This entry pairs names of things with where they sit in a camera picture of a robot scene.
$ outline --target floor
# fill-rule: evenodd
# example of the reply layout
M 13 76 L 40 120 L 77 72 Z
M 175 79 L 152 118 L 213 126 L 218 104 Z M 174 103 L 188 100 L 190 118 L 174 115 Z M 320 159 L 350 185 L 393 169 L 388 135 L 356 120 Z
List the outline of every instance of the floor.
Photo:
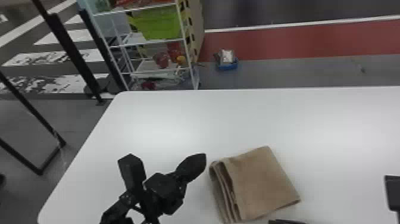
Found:
M 37 215 L 108 104 L 92 100 L 37 100 L 32 104 L 67 141 L 43 176 L 37 176 L 0 149 L 0 223 L 37 224 Z M 0 101 L 0 133 L 16 150 L 40 165 L 57 146 L 52 136 L 18 101 Z
M 251 28 L 397 15 L 398 1 L 203 2 L 208 31 L 200 55 L 201 89 L 400 85 L 400 29 L 394 29 L 400 27 L 400 20 Z M 107 68 L 77 16 L 74 0 L 46 1 L 45 7 L 60 16 L 95 77 L 106 76 Z M 231 27 L 244 28 L 219 30 Z M 240 59 L 237 70 L 216 69 L 212 54 L 220 48 L 235 50 Z M 85 83 L 31 4 L 0 6 L 0 65 L 68 142 L 42 177 L 0 150 L 0 172 L 8 178 L 0 191 L 0 223 L 37 224 L 40 208 L 109 101 L 96 106 L 95 101 L 86 99 L 82 94 Z M 41 164 L 57 143 L 0 83 L 1 98 L 7 99 L 0 100 L 1 137 Z

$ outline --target white table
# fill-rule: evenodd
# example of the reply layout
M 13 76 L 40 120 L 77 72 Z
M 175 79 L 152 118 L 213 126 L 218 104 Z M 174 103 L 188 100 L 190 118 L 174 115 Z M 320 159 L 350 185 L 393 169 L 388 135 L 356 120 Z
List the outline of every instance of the white table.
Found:
M 193 153 L 207 153 L 210 164 L 263 145 L 272 148 L 302 198 L 273 218 L 396 223 L 383 176 L 400 175 L 399 87 L 122 93 L 38 222 L 98 223 L 124 192 L 117 160 L 128 153 L 143 160 L 150 177 L 174 170 Z M 220 223 L 208 172 L 189 184 L 183 206 L 160 221 Z

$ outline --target black metal frame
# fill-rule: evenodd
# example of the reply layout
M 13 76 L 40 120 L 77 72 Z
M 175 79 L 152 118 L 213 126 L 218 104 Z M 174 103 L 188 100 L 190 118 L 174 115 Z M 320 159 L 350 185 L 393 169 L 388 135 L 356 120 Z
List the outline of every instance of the black metal frame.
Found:
M 92 20 L 90 19 L 88 11 L 86 9 L 79 10 L 79 15 L 82 18 L 83 22 L 85 23 L 86 28 L 88 29 L 90 35 L 92 36 L 97 48 L 99 49 L 100 54 L 103 56 L 105 64 L 107 65 L 108 70 L 110 71 L 110 75 L 114 78 L 115 83 L 118 85 L 121 91 L 128 91 L 128 89 L 126 89 L 126 87 L 124 86 L 124 83 L 121 79 L 121 76 L 119 75 L 118 70 L 116 69 L 116 67 L 114 66 L 113 62 L 110 59 L 112 55 L 109 55 L 107 47 L 104 44 L 104 41 L 97 34 L 97 31 L 92 23 Z
M 46 21 L 47 25 L 50 27 L 51 31 L 54 33 L 62 48 L 64 48 L 65 52 L 70 57 L 78 72 L 82 75 L 90 91 L 96 97 L 98 105 L 103 105 L 105 101 L 101 98 L 99 94 L 100 85 L 95 79 L 89 66 L 82 58 L 82 55 L 76 48 L 70 35 L 63 26 L 63 23 L 61 22 L 59 16 L 54 13 L 48 14 L 40 0 L 32 0 L 32 2 L 36 6 L 37 10 L 39 10 L 40 14 Z
M 58 134 L 56 130 L 47 122 L 47 120 L 34 108 L 34 106 L 29 103 L 29 101 L 18 91 L 17 88 L 11 84 L 10 81 L 4 76 L 4 74 L 0 71 L 0 80 L 4 83 L 4 85 L 11 91 L 12 94 L 29 110 L 29 112 L 34 115 L 38 121 L 54 136 L 59 142 L 57 147 L 51 152 L 51 154 L 46 158 L 45 162 L 42 166 L 37 167 L 33 163 L 31 163 L 27 158 L 18 153 L 12 146 L 6 143 L 4 140 L 0 138 L 0 147 L 2 147 L 5 151 L 10 153 L 14 158 L 16 158 L 19 162 L 24 164 L 34 173 L 39 176 L 42 176 L 45 169 L 50 165 L 51 161 L 57 155 L 62 147 L 66 145 L 65 140 Z

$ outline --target beige towel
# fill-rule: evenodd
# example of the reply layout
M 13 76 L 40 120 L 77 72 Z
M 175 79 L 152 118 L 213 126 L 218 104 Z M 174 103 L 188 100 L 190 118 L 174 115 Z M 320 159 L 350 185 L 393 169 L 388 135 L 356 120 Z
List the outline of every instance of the beige towel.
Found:
M 253 220 L 300 201 L 269 147 L 215 161 L 210 176 L 224 223 Z

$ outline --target blue container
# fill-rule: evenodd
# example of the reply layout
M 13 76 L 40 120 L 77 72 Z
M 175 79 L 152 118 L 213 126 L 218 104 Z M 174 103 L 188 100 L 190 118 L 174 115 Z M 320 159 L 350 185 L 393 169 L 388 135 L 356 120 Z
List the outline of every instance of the blue container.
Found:
M 235 62 L 233 62 L 232 64 L 226 64 L 226 65 L 218 65 L 217 67 L 220 71 L 228 71 L 228 70 L 233 70 L 233 69 L 237 69 L 239 65 L 239 59 L 236 58 Z

